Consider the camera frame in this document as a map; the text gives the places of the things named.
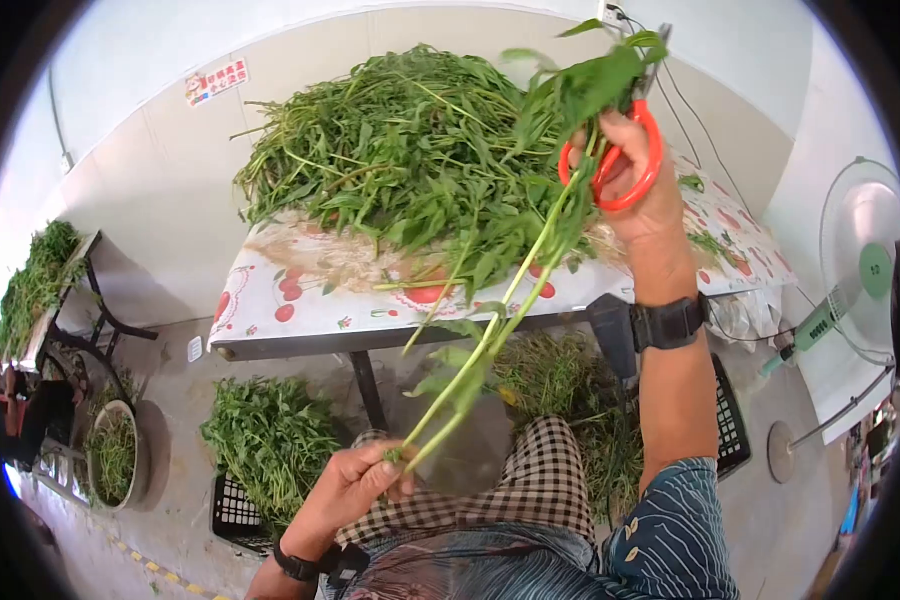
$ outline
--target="black plastic crate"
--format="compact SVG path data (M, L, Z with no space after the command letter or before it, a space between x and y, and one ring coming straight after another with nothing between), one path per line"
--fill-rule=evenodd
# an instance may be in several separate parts
M216 475L214 480L210 531L250 556L265 557L274 549L259 510L230 473Z
M717 427L720 446L717 454L717 479L723 479L750 461L752 453L744 417L733 394L731 380L716 354L710 354L717 374Z

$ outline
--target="scissors handle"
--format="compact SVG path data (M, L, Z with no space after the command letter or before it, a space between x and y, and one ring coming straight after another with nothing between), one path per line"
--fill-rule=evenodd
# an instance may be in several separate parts
M636 183L624 195L614 199L600 199L600 192L607 183L608 175L611 174L613 163L620 158L620 147L611 146L597 167L597 173L593 175L591 186L593 187L593 198L597 206L603 210L616 211L624 210L633 206L636 201L646 196L647 192L657 181L657 175L660 174L660 164L663 162L663 141L660 138L660 128L654 115L650 114L647 108L647 101L637 99L633 101L628 114L629 118L634 122L643 126L647 132L648 141L648 161L647 170L640 175ZM563 145L560 151L560 161L557 164L557 174L560 181L566 186L570 182L570 150L572 146L569 142Z

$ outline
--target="fan base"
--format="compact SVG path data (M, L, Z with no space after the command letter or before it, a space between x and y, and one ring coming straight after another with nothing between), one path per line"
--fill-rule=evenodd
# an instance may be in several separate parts
M794 434L787 423L779 420L769 427L767 435L767 462L769 474L776 483L784 484L794 476L796 455L790 449Z

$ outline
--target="person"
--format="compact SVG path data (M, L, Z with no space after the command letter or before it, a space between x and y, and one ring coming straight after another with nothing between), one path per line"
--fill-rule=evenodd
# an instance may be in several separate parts
M648 141L641 126L615 112L600 115L600 128L626 158L600 190L612 199L646 170ZM638 304L696 298L697 269L669 157L644 198L606 218L625 246ZM335 541L356 543L368 563L349 580L323 576L324 595L333 600L739 597L716 495L716 382L705 335L643 352L640 428L639 501L600 558L580 455L556 416L538 418L516 439L498 486L467 497L416 489L398 464L384 460L399 440L364 432L327 462L280 537L280 552L315 563ZM384 493L389 503L377 500ZM289 576L270 557L246 597L315 593L313 581Z
M86 393L86 369L76 357L77 374L66 380L44 379L29 392L24 375L8 366L0 393L3 414L3 459L30 471L46 437L70 445L74 414Z

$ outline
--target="checkered shorts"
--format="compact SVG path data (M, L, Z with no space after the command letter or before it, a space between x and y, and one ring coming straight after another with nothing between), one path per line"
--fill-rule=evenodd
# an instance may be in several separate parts
M353 448L388 437L364 431ZM420 484L400 502L379 500L370 512L336 534L338 544L366 544L405 533L440 533L493 522L564 527L595 545L584 467L566 421L540 416L516 440L496 487L469 496L448 496Z

